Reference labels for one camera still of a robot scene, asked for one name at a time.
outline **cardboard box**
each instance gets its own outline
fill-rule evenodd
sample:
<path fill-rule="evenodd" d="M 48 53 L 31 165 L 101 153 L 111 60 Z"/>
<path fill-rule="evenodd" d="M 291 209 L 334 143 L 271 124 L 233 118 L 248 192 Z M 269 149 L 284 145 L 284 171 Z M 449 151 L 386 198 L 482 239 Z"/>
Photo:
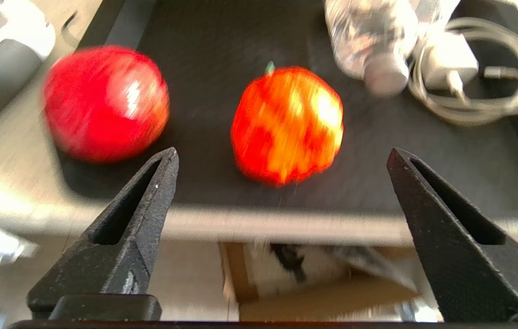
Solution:
<path fill-rule="evenodd" d="M 221 243 L 220 248 L 225 295 L 238 303 L 240 321 L 355 320 L 351 314 L 392 309 L 418 296 L 394 281 L 368 275 L 336 260 L 324 260 L 315 246 L 305 252 L 308 281 L 301 284 L 279 267 L 266 248 L 235 242 Z M 392 260 L 414 254 L 402 248 L 381 248 L 378 252 Z M 279 268 L 274 269 L 273 262 Z"/>

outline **plastic water bottle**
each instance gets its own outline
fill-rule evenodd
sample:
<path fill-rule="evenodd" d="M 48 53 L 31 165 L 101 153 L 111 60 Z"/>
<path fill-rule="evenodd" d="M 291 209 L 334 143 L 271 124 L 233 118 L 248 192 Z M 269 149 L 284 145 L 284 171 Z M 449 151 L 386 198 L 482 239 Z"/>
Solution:
<path fill-rule="evenodd" d="M 405 60 L 417 40 L 408 0 L 326 0 L 326 23 L 338 67 L 363 79 L 375 96 L 394 96 L 409 79 Z"/>
<path fill-rule="evenodd" d="M 409 0 L 419 20 L 419 37 L 443 31 L 460 0 Z"/>

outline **white cable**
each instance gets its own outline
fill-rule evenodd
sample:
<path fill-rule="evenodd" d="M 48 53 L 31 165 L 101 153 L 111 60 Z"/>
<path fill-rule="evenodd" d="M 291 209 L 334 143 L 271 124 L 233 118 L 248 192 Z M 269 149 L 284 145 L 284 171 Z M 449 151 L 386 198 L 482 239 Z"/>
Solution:
<path fill-rule="evenodd" d="M 450 21 L 446 31 L 455 32 L 467 41 L 485 40 L 507 47 L 518 59 L 518 35 L 491 21 L 464 17 Z M 445 121 L 464 126 L 476 126 L 496 121 L 508 115 L 518 114 L 518 87 L 512 96 L 487 100 L 467 98 L 462 90 L 459 75 L 453 71 L 448 74 L 448 83 L 455 97 L 437 96 L 428 93 L 422 78 L 422 63 L 426 48 L 409 65 L 411 79 L 408 87 L 411 94 L 420 100 L 430 111 Z M 508 67 L 487 67 L 485 77 L 491 79 L 518 79 L 518 69 Z"/>

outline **floor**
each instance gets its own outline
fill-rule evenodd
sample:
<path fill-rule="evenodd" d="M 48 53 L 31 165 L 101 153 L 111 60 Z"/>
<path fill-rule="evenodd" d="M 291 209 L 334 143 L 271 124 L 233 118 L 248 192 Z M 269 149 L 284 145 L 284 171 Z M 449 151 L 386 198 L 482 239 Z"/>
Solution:
<path fill-rule="evenodd" d="M 31 236 L 39 244 L 34 258 L 0 267 L 0 313 L 6 323 L 28 320 L 27 292 L 48 271 L 75 237 Z M 219 248 L 213 242 L 163 240 L 149 293 L 159 300 L 162 320 L 237 321 L 238 308 L 222 292 Z"/>

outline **bottle cap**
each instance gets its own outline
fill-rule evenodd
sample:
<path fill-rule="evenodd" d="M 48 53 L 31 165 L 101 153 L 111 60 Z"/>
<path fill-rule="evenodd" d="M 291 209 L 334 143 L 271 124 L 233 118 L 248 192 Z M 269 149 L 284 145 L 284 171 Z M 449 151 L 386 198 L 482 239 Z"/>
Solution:
<path fill-rule="evenodd" d="M 409 69 L 405 59 L 398 54 L 378 54 L 367 61 L 364 81 L 374 96 L 395 96 L 407 86 Z"/>

